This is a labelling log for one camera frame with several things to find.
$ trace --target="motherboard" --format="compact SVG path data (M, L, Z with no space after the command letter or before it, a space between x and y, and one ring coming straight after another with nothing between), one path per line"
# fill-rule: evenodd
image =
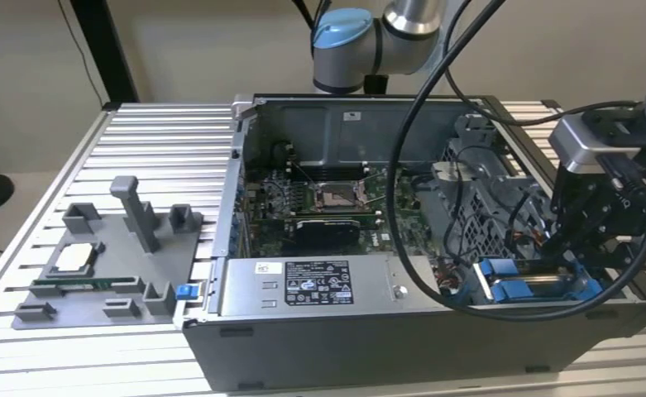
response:
M385 167L363 163L335 168L288 163L283 170L246 178L250 257L393 251L384 215L385 176ZM405 249L435 260L439 242L412 190L428 176L401 173L396 202Z

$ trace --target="robotic arm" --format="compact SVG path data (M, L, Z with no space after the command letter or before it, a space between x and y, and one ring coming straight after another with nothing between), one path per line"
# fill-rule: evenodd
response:
M569 249L585 263L620 269L635 260L640 242L613 238L644 232L633 196L646 191L646 101L632 110L564 116L548 141L560 160L551 202L557 230L541 254Z
M311 39L319 92L353 93L365 75L413 73L437 42L437 9L439 0L393 0L380 18L360 8L324 13Z

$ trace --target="power supply label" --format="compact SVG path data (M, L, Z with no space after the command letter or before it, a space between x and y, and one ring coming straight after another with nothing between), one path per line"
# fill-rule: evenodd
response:
M289 306L353 302L347 261L285 262L285 303Z

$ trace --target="green circuit board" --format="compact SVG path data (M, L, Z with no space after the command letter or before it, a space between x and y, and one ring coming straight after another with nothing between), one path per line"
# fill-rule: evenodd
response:
M383 167L369 167L367 176L359 180L329 183L287 183L280 178L254 184L262 186L258 194L250 193L248 212L250 257L313 256L313 255L364 255L393 251L387 230L384 211L385 172ZM340 196L331 194L332 204L324 190L344 189ZM439 255L437 244L431 238L431 229L415 198L411 178L399 177L396 184L396 216L405 249L411 255ZM331 246L323 249L296 246L295 232L300 221L332 220L351 221L359 225L359 238L353 244Z

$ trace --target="slotted aluminum surface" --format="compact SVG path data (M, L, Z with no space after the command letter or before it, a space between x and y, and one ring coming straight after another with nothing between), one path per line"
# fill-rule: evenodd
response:
M504 106L516 118L543 117L552 112L539 102L511 102ZM556 162L547 145L552 127L552 123L529 127L527 133ZM25 298L25 287L60 238L60 212L68 203L92 201L102 213L117 212L106 193L113 175L140 178L138 193L156 210L162 211L173 203L189 203L204 213L206 223L201 227L190 279L206 277L230 134L228 105L133 104L100 115L0 259L0 395L101 397L209 392L173 326L14 331L9 327L9 311ZM646 329L632 338L601 342L559 374L281 395L644 396Z

